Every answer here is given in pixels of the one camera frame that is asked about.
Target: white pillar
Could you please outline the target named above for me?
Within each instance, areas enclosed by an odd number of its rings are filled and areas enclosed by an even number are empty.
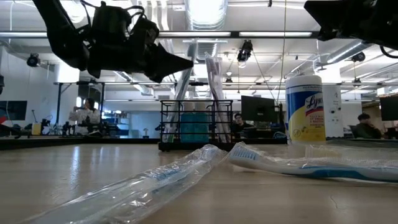
[[[322,83],[341,83],[340,67],[327,65],[326,70],[317,71]],[[341,87],[323,85],[323,110],[325,112],[325,132],[327,138],[344,137],[343,113],[341,112]]]
[[[72,68],[65,62],[55,66],[55,76],[57,82],[77,82],[79,81],[80,71],[77,68]],[[64,84],[62,89],[65,89],[68,85]],[[76,98],[78,96],[79,86],[71,85],[61,95],[61,105],[59,114],[59,125],[65,124],[68,121],[69,112],[72,111],[73,107],[76,106]]]
[[[326,137],[344,137],[340,86],[323,86]]]

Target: window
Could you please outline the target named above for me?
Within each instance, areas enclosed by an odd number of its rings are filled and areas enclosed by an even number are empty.
[[[81,107],[81,98],[80,97],[76,98],[76,106]]]

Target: wrapped toothbrush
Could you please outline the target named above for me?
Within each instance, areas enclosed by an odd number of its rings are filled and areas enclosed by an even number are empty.
[[[382,152],[379,149],[375,151],[353,147],[351,150],[347,147],[339,150],[339,146],[310,145],[305,150],[304,157],[283,158],[241,142],[235,145],[228,159],[230,163],[241,167],[301,177],[398,182],[398,160],[395,159],[398,154],[395,151]]]

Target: man sitting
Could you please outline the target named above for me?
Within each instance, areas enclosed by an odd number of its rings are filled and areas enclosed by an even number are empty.
[[[365,139],[380,139],[382,134],[380,130],[371,124],[370,115],[363,113],[358,116],[359,124],[355,127],[355,137]]]
[[[234,117],[235,123],[232,124],[231,132],[234,134],[235,138],[238,139],[241,137],[239,133],[242,132],[244,128],[251,128],[253,126],[244,122],[240,113],[235,114]]]

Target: computer monitor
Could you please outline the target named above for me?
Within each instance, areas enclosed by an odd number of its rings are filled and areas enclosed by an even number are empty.
[[[242,96],[242,119],[277,123],[275,100],[253,96]]]
[[[398,120],[398,96],[380,97],[381,119],[383,121]]]
[[[24,121],[26,107],[27,101],[0,101],[0,117],[6,116],[11,121]]]

